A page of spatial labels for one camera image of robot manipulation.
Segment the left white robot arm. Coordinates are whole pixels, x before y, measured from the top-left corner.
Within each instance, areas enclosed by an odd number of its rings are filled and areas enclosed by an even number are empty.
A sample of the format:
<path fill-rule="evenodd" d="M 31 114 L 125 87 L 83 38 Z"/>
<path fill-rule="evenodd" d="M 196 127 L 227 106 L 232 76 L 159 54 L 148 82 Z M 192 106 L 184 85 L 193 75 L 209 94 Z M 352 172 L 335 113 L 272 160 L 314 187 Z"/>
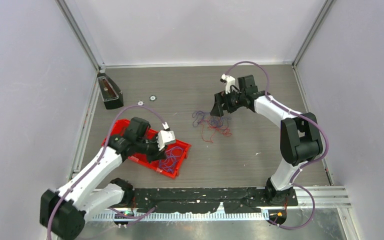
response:
<path fill-rule="evenodd" d="M 76 239 L 86 223 L 105 209 L 119 204 L 128 207 L 134 199 L 133 186 L 115 178 L 105 188 L 96 187 L 128 157 L 145 155 L 148 162 L 166 158 L 166 149 L 176 142 L 174 131 L 166 122 L 163 129 L 147 138 L 150 123 L 133 117 L 118 134 L 111 134 L 93 160 L 73 179 L 56 190 L 46 190 L 40 199 L 39 223 L 47 235 L 64 240 Z"/>

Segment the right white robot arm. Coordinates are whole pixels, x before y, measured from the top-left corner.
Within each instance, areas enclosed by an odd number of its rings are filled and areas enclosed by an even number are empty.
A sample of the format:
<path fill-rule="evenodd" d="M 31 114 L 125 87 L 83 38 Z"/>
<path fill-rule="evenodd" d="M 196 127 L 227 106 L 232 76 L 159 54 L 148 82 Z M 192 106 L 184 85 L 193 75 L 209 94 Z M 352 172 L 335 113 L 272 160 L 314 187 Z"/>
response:
<path fill-rule="evenodd" d="M 303 166 L 311 163 L 323 151 L 320 131 L 315 126 L 316 116 L 300 113 L 279 103 L 270 93 L 259 90 L 253 75 L 234 78 L 223 74 L 220 82 L 225 89 L 214 94 L 213 117 L 247 108 L 266 117 L 280 129 L 281 161 L 275 173 L 267 180 L 264 200 L 279 205 L 291 195 L 293 183 Z"/>

